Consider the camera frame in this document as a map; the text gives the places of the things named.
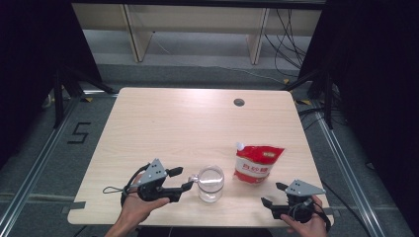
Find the metal rail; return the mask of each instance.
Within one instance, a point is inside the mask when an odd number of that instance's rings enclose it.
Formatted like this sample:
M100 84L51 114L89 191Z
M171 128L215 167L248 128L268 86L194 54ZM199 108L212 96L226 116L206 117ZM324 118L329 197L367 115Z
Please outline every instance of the metal rail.
M313 105L315 108L320 108L318 102L316 101L313 102ZM326 124L324 119L322 119L322 115L320 113L316 113L316 117L319 119L320 127L323 130L324 136L330 145L336 162L338 163L343 177L348 184L349 191L354 198L355 204L357 205L371 236L385 236L384 231L379 224L376 212L373 210L365 192L358 182L358 179L355 176L354 171L352 170L351 165L349 164L348 159L346 158L334 131L329 129L329 126Z
M55 128L49 136L45 146L43 147L40 155L35 161L31 171L28 173L25 181L21 184L21 187L16 192L6 211L3 213L0 220L0 236L7 237L12 230L13 225L19 217L24 205L31 194L31 191L35 187L38 179L40 178L44 167L46 166L49 157L51 156L61 133L67 126L68 118L78 105L80 98L72 98L64 112L66 115L61 124Z

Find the red and white pouch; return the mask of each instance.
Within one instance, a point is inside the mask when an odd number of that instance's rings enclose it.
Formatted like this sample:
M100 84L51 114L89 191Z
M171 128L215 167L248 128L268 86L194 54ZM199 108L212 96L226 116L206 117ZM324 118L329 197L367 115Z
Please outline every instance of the red and white pouch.
M284 150L266 145L246 146L238 142L234 177L249 184L263 182Z

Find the clear glass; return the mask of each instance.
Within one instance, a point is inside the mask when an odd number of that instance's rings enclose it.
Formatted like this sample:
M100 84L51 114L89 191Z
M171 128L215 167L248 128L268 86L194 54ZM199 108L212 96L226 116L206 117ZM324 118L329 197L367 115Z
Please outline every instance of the clear glass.
M190 181L194 181L199 187L199 197L205 202L216 202L222 196L224 187L224 174L218 166L206 166L198 175L192 175Z

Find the floor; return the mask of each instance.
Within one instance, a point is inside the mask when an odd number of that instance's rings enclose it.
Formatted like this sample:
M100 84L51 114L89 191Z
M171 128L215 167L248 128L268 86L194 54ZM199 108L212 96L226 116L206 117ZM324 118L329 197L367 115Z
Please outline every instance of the floor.
M263 81L266 85L274 84L272 88L283 87L285 78L295 79L284 74L297 75L298 72L297 67L282 57L276 57L266 39L258 64L251 65L245 36L242 35L156 33L140 63L133 61L125 32L85 31L85 36L101 73L107 80L112 78L109 83L116 87L136 83L137 74L128 75L127 71L148 70L150 67L167 70L165 74L174 70L182 74L182 70L191 68L198 68L201 73L229 73L234 77L252 77L253 80L247 82L250 86ZM269 36L269 39L278 45L277 37ZM309 42L310 38L294 38L295 45L302 50L308 48ZM284 53L299 65L294 52L285 49ZM293 92L297 109L301 112L316 108L321 103L305 103L308 87L309 83ZM89 85L85 85L85 89L89 92L95 90ZM71 100L66 102L67 109L72 110L72 117L60 134L54 134L50 126L54 120L53 108L45 108L21 152L1 170L0 211L16 213L10 218L10 229L2 232L1 236L103 236L106 233L109 226L74 226L66 221L68 207L77 193L77 184L83 178L107 119L106 116L92 115L95 112L108 115L115 97L97 97L94 100L94 109L89 103L77 102L71 108L74 103ZM77 122L86 120L94 126L90 128L89 139L83 146L70 146L67 141L74 139L73 127ZM335 214L335 223L329 236L413 236L374 169L366 166L368 158L339 111L333 111L333 123L334 129L329 130L320 113L301 117ZM45 150L45 144L50 144L51 150ZM22 184L31 187L26 190L28 195L21 199L25 205L14 206L14 195L25 192ZM355 215L363 219L367 230ZM282 228L272 228L270 231L276 237L289 236Z

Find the black cable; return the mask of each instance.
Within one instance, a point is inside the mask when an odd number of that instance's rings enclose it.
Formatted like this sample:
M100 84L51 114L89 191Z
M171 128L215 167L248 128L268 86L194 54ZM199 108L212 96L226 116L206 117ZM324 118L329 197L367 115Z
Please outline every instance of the black cable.
M343 116L332 116L332 120L333 120L334 122L336 122L336 123L338 123L338 124L340 124L340 125L348 126L348 123L347 123L346 121L345 121L345 123L343 123L343 122L341 122L341 121L336 120L336 119L335 119L336 117L343 117Z
M324 212L324 209L321 205L319 205L316 202L313 202L315 205L317 205L320 208L320 211L317 211L314 209L314 213L316 213L318 216L320 216L320 218L322 218L324 220L324 222L326 223L326 232L329 232L330 227L332 227L332 223L330 222L329 217L327 217L326 213Z
M102 194L107 195L107 194L119 193L119 192L122 192L123 190L124 189L118 189L115 187L106 187L102 190Z
M311 124L309 124L307 127L305 127L304 130L309 129L313 124L315 124L317 121L319 121L321 119L324 119L324 117L321 117L321 118L318 118L318 119L314 120Z
M293 10L289 9L288 12L289 12L289 23L290 23L290 33L291 33L291 38L290 38L290 35L288 34L289 35L289 40L293 45L293 48L294 48L294 51L295 51L295 56L299 61L299 65L302 65L302 59L301 59L299 53L297 52L295 41L293 40L293 24L291 23L291 15L293 13Z
M295 41L293 40L293 25L291 23L291 15L292 15L292 10L289 10L289 21L287 26L285 26L283 19L281 18L280 12L277 9L277 15L278 18L281 21L281 24L283 25L283 29L284 29L284 36L287 36L287 38L289 39L290 43L293 45L294 50L288 48L287 46L284 45L285 48L289 49L290 51L294 52L296 55L296 58L298 59L298 62L300 64L302 64L302 59L300 57L301 54L303 54L303 56L306 55L305 51L303 51L301 48L299 48L298 46L296 46Z
M324 182L322 179L320 179L321 183L330 191L332 192L332 194L339 199L344 205L345 207L355 216L355 218L358 220L358 222L361 224L361 226L364 228L364 230L366 231L367 235L371 237L370 231L368 231L368 228L366 226L366 224L364 223L364 221L360 218L360 216L358 216L357 213L355 213L355 211L349 206L347 205L340 196L338 196L327 184L326 182Z
M324 110L324 107L315 108L315 109L308 109L308 110L305 110L305 111L298 112L298 115L303 116L303 115L308 115L308 114L311 114L311 113L314 113L314 112L323 112L323 110Z
M278 47L276 47L276 46L274 46L274 44L271 42L271 40L268 38L268 36L267 35L265 35L265 38L266 38L266 40L268 40L268 42L269 42L269 44L274 48L274 50L275 50L275 59L277 59L277 56L278 56L278 54L280 55L280 56L282 56L283 57L283 59L285 59L289 64L291 64L292 66L294 66L294 67L296 67L296 68L298 68L298 69L300 69L300 66L298 65L298 64L296 64L294 61L292 61L289 57L287 57L283 52L281 52L280 50L279 50L279 47L281 46L278 46Z
M292 48L289 48L288 46L286 46L284 44L284 39L286 38L286 35L283 35L283 38L280 39L279 36L277 36L278 41L280 42L280 46L283 46L284 48L286 48L287 50L291 51L291 52L295 52Z
M87 227L87 225L81 227L81 229L79 231L77 231L73 237L77 237L85 228Z
M303 121L306 117L308 116L308 114L305 114L303 118L301 118L299 121Z
M297 77L297 76L294 76L294 75L290 75L290 74L287 74L287 73L285 73L285 72L283 72L283 71L281 71L280 70L280 68L278 68L278 65L277 65L277 56L278 56L278 51L277 51L277 48L274 46L274 44L273 43L271 43L271 41L269 40L269 38L268 38L268 36L266 36L265 35L265 38L268 40L268 42L271 44L271 46L274 48L274 50L276 51L275 52L275 68L277 69L277 71L279 72L279 73L281 73L282 75L284 75L284 76L290 76L290 77Z

